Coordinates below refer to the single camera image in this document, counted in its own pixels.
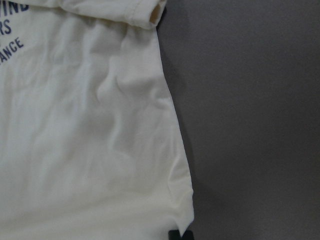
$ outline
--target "sleeve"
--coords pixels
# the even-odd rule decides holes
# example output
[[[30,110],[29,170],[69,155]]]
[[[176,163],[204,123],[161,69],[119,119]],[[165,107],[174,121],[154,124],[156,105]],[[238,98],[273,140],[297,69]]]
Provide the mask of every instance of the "sleeve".
[[[15,0],[15,2],[39,7],[60,7],[74,14],[152,29],[157,26],[167,0]]]

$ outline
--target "gray surface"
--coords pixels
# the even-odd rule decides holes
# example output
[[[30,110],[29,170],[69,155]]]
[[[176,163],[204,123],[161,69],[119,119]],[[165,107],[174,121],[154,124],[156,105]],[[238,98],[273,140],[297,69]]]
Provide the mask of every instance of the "gray surface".
[[[169,0],[196,240],[320,239],[320,1]]]

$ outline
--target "sleeve hem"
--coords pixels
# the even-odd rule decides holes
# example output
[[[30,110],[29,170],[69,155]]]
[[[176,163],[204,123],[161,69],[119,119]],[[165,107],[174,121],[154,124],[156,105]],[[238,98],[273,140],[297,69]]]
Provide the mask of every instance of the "sleeve hem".
[[[167,0],[140,0],[129,15],[128,22],[131,25],[144,29],[156,27],[161,19]]]

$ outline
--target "dark object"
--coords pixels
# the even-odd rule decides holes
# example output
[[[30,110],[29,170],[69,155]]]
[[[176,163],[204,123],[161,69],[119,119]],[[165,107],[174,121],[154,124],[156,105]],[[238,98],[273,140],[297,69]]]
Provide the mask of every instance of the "dark object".
[[[185,231],[182,238],[178,230],[169,231],[169,240],[195,240],[192,231]]]

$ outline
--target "cotton fabric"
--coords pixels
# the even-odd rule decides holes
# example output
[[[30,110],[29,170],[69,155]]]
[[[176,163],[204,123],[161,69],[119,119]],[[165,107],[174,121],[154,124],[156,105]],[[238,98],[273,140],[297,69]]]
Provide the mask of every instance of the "cotton fabric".
[[[165,240],[191,223],[165,3],[0,1],[0,240]]]

